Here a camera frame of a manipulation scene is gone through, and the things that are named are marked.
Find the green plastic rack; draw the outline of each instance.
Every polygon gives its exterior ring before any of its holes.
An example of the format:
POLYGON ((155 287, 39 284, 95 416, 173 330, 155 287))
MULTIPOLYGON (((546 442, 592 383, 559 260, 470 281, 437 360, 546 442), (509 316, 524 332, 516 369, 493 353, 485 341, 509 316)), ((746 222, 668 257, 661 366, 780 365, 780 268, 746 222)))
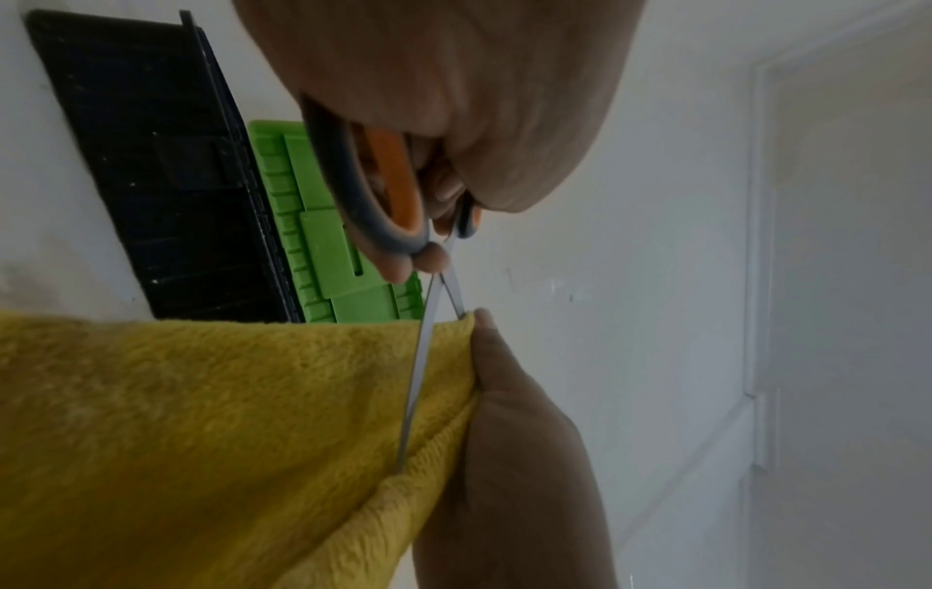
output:
POLYGON ((254 120, 249 132, 305 320, 421 319, 424 301, 417 273, 404 284, 388 284, 350 243, 304 124, 254 120))

